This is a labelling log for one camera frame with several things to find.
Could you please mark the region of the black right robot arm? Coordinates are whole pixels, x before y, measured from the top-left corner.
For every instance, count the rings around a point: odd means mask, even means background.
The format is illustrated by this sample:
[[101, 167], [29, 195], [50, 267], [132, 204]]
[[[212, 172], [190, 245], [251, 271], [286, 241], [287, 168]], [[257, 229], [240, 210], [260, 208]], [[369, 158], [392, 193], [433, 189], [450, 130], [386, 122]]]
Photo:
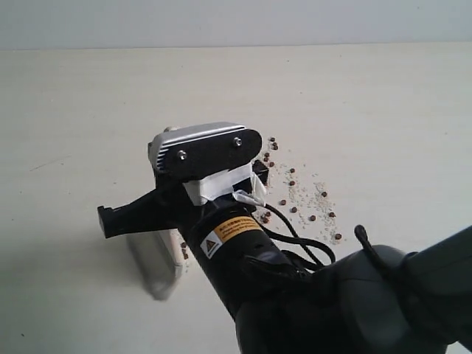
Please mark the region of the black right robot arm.
[[370, 243], [337, 259], [325, 244], [283, 236], [253, 216], [264, 201], [251, 164], [183, 176], [116, 209], [99, 207], [106, 237], [177, 229], [235, 323], [242, 353], [445, 353], [471, 347], [471, 230], [419, 252]]

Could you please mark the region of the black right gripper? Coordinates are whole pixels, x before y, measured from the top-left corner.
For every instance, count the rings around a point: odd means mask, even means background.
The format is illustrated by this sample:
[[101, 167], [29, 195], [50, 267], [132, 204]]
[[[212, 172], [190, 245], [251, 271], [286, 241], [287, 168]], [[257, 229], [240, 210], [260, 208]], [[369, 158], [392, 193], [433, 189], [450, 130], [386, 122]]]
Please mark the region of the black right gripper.
[[100, 227], [106, 239], [168, 229], [184, 235], [217, 215], [264, 205], [268, 172], [267, 164], [249, 162], [203, 178], [170, 180], [129, 204], [97, 207]]

